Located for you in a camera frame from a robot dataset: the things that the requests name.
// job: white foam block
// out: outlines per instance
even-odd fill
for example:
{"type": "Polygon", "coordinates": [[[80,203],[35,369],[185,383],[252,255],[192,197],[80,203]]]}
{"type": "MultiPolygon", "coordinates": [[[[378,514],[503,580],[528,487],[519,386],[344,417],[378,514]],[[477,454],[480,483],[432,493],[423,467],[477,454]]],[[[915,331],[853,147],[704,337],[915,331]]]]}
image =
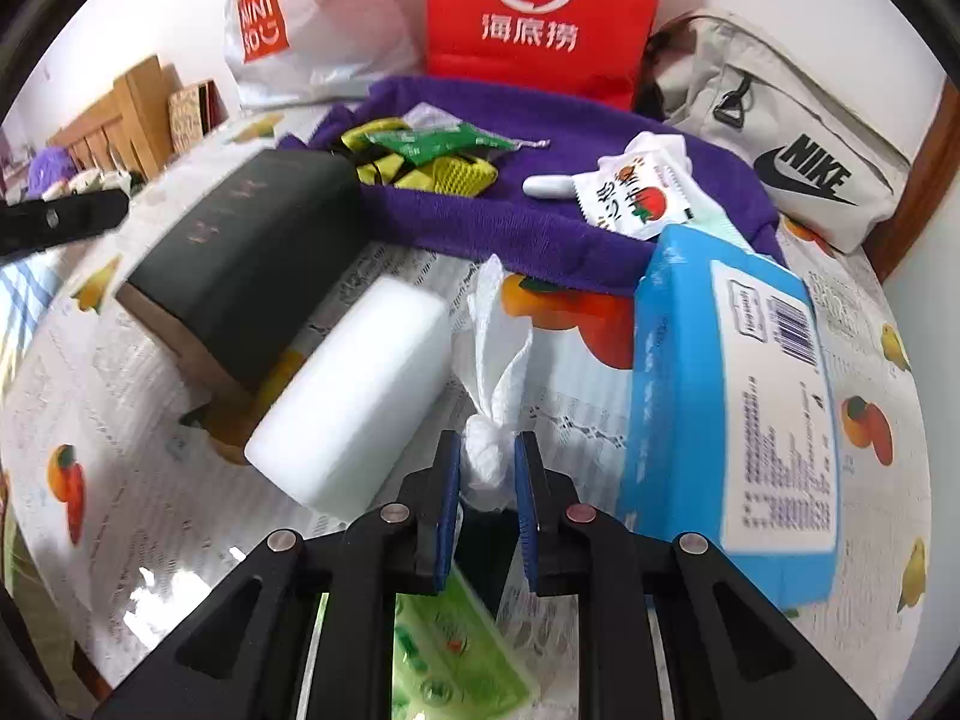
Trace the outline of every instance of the white foam block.
{"type": "Polygon", "coordinates": [[[267,412],[247,460],[309,509],[351,522],[366,512],[449,372],[446,304],[381,276],[267,412]]]}

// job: green plastic package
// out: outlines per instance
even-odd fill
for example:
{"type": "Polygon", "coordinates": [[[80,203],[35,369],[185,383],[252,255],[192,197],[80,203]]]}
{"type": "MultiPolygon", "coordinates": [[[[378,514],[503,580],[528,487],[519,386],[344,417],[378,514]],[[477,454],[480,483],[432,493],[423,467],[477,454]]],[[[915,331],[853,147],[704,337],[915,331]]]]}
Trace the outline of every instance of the green plastic package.
{"type": "Polygon", "coordinates": [[[394,129],[368,132],[371,143],[389,148],[419,167],[445,154],[466,152],[490,159],[490,151],[516,151],[522,143],[484,132],[472,124],[460,122],[434,129],[394,129]]]}
{"type": "MultiPolygon", "coordinates": [[[[311,674],[327,598],[320,599],[311,674]]],[[[304,680],[298,717],[308,693],[304,680]]],[[[397,596],[391,720],[494,720],[538,696],[536,682],[456,566],[439,595],[397,596]]]]}

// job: purple object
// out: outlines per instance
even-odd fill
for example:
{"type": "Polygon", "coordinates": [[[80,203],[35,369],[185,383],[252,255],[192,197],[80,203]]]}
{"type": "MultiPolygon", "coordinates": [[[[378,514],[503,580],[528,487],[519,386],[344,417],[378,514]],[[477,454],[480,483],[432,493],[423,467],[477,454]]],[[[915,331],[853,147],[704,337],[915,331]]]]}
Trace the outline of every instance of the purple object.
{"type": "Polygon", "coordinates": [[[70,152],[59,146],[42,148],[30,161],[27,174],[27,195],[40,197],[61,179],[73,178],[77,167],[70,158],[70,152]]]}
{"type": "MultiPolygon", "coordinates": [[[[589,172],[619,154],[638,132],[677,130],[589,100],[499,84],[430,76],[394,77],[371,86],[356,111],[334,106],[307,146],[293,136],[281,148],[329,148],[347,129],[402,116],[430,103],[508,138],[551,140],[497,159],[496,183],[476,199],[429,191],[364,188],[373,234],[392,244],[482,261],[497,254],[511,271],[579,290],[632,295],[656,244],[592,227],[575,201],[525,196],[523,180],[542,173],[589,172]]],[[[761,254],[784,264],[779,217],[754,171],[731,151],[685,135],[697,183],[726,209],[761,254]]]]}

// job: nike swoosh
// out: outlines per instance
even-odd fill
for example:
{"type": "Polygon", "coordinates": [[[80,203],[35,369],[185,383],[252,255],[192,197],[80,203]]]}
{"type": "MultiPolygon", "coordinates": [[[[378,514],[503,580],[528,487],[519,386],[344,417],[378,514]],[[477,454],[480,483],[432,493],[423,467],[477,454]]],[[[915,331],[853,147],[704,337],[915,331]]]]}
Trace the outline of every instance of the nike swoosh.
{"type": "Polygon", "coordinates": [[[845,200],[843,197],[838,197],[829,189],[821,189],[820,187],[813,186],[812,184],[805,184],[803,181],[798,181],[795,178],[791,178],[789,175],[784,175],[777,170],[776,162],[774,160],[783,149],[783,146],[780,148],[772,148],[771,151],[760,154],[760,156],[757,157],[757,160],[755,160],[754,170],[757,172],[757,175],[760,176],[760,180],[764,184],[768,184],[774,189],[795,191],[798,194],[809,194],[813,197],[822,197],[824,200],[835,200],[836,202],[846,203],[847,205],[856,205],[856,203],[845,200]]]}

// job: metal rivet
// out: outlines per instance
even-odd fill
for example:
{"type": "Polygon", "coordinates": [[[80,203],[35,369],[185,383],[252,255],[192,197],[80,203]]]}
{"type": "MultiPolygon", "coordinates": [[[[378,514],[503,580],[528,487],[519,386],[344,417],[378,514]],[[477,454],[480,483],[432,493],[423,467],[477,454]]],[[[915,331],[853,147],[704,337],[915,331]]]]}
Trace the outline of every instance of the metal rivet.
{"type": "Polygon", "coordinates": [[[587,522],[593,522],[597,519],[597,509],[594,509],[589,503],[575,503],[566,507],[566,518],[570,522],[579,522],[586,525],[587,522]]]}
{"type": "Polygon", "coordinates": [[[267,536],[267,546],[274,552],[286,552],[296,544],[296,533],[293,531],[273,531],[267,536]]]}
{"type": "Polygon", "coordinates": [[[680,549],[688,555],[703,555],[709,542],[699,533],[684,533],[680,536],[680,549]]]}
{"type": "Polygon", "coordinates": [[[384,522],[404,522],[410,516],[410,509],[402,503],[388,503],[380,510],[380,519],[384,522]]]}

